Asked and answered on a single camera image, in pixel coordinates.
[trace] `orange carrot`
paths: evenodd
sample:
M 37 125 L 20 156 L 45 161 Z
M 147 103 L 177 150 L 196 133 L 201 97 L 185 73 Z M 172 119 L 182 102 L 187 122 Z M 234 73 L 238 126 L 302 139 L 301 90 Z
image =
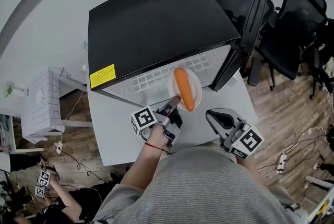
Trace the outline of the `orange carrot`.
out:
M 186 106 L 187 110 L 191 112 L 194 109 L 194 99 L 187 72 L 183 68 L 177 68 L 174 70 L 174 77 L 184 105 Z

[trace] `power strip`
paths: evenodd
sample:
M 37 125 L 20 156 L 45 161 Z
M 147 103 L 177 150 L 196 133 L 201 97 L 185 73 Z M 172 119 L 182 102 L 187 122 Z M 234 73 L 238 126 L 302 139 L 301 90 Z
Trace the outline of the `power strip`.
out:
M 276 173 L 280 173 L 285 169 L 285 162 L 287 161 L 287 156 L 286 155 L 281 155 L 280 160 L 278 162 L 278 165 L 276 167 Z
M 54 143 L 54 145 L 56 146 L 57 154 L 60 155 L 62 153 L 63 143 L 61 141 L 58 141 L 57 143 Z

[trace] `gray striped shirt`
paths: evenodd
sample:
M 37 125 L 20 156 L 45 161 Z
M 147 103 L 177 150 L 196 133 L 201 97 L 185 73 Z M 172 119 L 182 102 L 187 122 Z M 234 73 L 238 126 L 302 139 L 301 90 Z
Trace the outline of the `gray striped shirt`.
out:
M 100 223 L 294 223 L 247 169 L 208 147 L 160 161 L 145 190 L 118 184 L 94 221 Z

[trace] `yellow warning label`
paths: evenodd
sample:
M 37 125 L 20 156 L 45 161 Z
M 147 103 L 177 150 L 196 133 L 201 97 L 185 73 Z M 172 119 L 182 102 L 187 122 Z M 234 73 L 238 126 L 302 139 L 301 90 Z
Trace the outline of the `yellow warning label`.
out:
M 101 69 L 90 75 L 90 86 L 91 88 L 97 87 L 103 83 L 106 83 L 116 78 L 114 65 Z

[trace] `white plate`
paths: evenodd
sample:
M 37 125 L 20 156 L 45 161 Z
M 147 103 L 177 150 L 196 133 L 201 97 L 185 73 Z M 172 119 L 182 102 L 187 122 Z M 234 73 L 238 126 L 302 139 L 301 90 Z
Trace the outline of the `white plate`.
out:
M 192 89 L 192 94 L 194 99 L 194 109 L 195 109 L 199 105 L 202 99 L 202 85 L 197 75 L 193 71 L 189 70 L 188 68 L 183 68 L 183 69 L 185 69 L 188 75 L 190 88 Z M 168 92 L 171 95 L 171 97 L 174 97 L 175 95 L 181 96 L 174 77 L 174 71 L 171 73 L 171 76 L 168 80 Z M 183 99 L 181 99 L 181 102 L 178 104 L 177 107 L 179 107 L 182 110 L 188 111 L 186 106 L 184 105 Z

